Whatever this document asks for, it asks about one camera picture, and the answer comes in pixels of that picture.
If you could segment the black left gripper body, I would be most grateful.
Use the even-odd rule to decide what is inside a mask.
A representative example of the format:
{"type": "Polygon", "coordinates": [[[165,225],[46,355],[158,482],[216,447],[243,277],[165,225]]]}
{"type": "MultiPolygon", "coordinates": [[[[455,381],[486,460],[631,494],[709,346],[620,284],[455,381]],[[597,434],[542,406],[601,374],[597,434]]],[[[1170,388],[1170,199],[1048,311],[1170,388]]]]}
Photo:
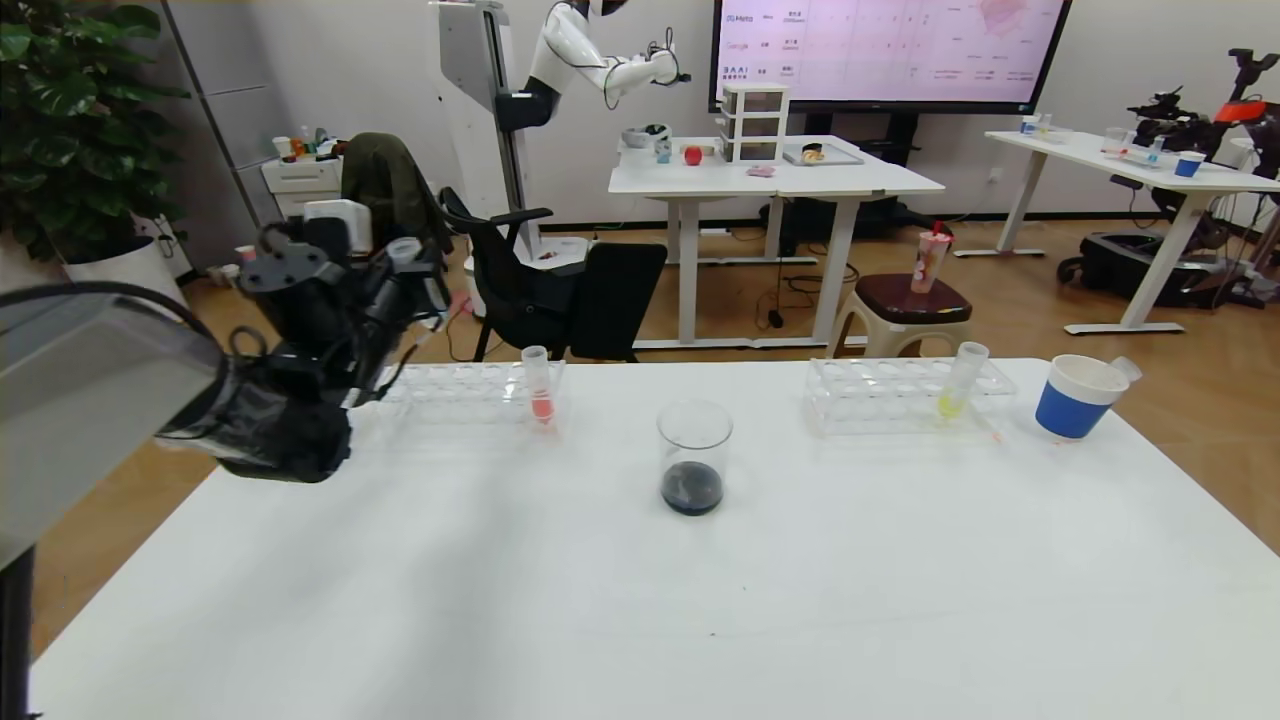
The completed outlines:
{"type": "Polygon", "coordinates": [[[451,306],[451,292],[435,263],[374,263],[366,268],[366,315],[384,325],[447,316],[451,306]]]}

